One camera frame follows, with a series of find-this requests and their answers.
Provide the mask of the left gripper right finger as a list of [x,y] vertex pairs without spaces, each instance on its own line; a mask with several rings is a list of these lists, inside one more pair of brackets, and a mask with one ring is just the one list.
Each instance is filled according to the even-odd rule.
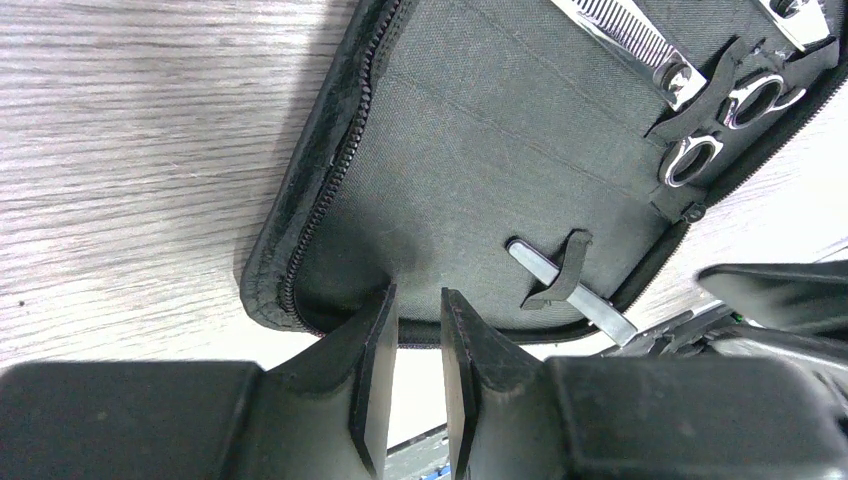
[[847,437],[801,370],[762,358],[551,357],[441,293],[456,479],[843,479]]

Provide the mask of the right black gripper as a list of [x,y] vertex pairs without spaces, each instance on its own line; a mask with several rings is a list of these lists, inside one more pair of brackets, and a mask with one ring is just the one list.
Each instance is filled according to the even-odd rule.
[[847,331],[845,260],[718,264],[702,270],[697,283],[728,307],[711,304],[698,313],[685,311],[599,355],[770,358],[793,365],[833,398],[847,396],[847,343],[798,334]]

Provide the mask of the black zip tool case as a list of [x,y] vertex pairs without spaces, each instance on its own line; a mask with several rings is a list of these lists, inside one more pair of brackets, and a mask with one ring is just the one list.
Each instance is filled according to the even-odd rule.
[[[767,163],[847,79],[847,5],[818,1],[830,37],[799,52],[754,1],[633,1],[719,85],[678,114],[556,1],[363,1],[336,51],[245,264],[256,323],[332,332],[396,290],[399,339],[439,340],[440,291],[463,293],[522,343],[596,332],[506,251],[521,238],[560,266],[593,239],[581,282],[620,311],[691,226]],[[806,94],[741,130],[719,96],[760,73]],[[678,134],[724,148],[692,182],[658,178]]]

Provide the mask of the silver scissors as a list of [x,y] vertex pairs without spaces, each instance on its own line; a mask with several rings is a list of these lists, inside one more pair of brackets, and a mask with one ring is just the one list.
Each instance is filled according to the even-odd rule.
[[818,1],[755,0],[754,3],[801,53],[811,51],[831,35]]
[[[692,110],[709,87],[719,85],[718,74],[706,78],[633,1],[556,1],[554,5],[650,84],[678,114]],[[720,121],[730,130],[741,130],[789,108],[805,94],[804,88],[789,90],[778,73],[760,73],[719,96]],[[680,188],[697,179],[723,148],[717,134],[678,134],[663,157],[658,178],[668,187]]]

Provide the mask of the black hair clip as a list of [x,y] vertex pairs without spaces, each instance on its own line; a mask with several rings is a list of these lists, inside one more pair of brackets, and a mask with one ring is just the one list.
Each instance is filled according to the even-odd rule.
[[618,346],[627,345],[638,333],[611,303],[581,282],[581,272],[593,236],[584,230],[573,231],[565,242],[560,266],[521,238],[506,244],[507,253],[527,270],[545,289],[528,295],[522,310],[541,310],[555,302],[566,302]]

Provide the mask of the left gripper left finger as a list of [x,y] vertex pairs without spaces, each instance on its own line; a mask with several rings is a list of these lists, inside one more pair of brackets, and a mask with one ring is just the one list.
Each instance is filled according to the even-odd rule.
[[285,363],[25,363],[1,376],[5,479],[379,479],[396,290]]

